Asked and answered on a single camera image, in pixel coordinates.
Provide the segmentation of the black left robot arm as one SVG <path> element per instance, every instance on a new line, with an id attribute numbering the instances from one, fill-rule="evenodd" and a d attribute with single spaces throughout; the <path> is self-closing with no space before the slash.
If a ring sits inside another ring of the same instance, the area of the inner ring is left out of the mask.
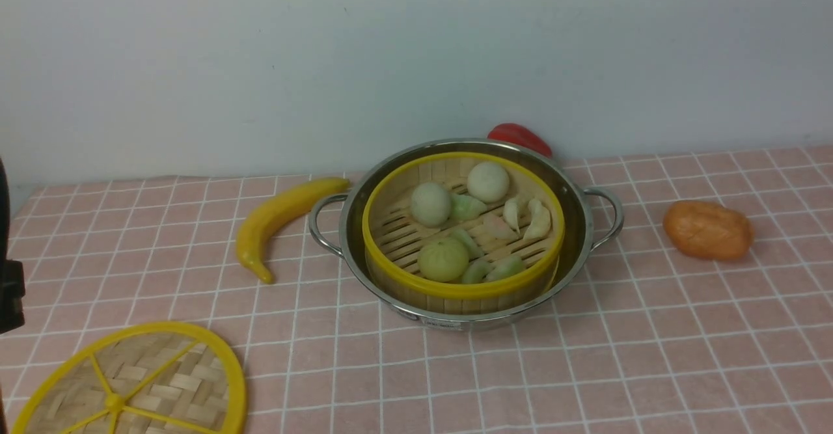
<path id="1" fill-rule="evenodd" d="M 21 298 L 25 295 L 23 266 L 8 258 L 11 232 L 11 200 L 8 176 L 1 165 L 1 333 L 25 323 Z"/>

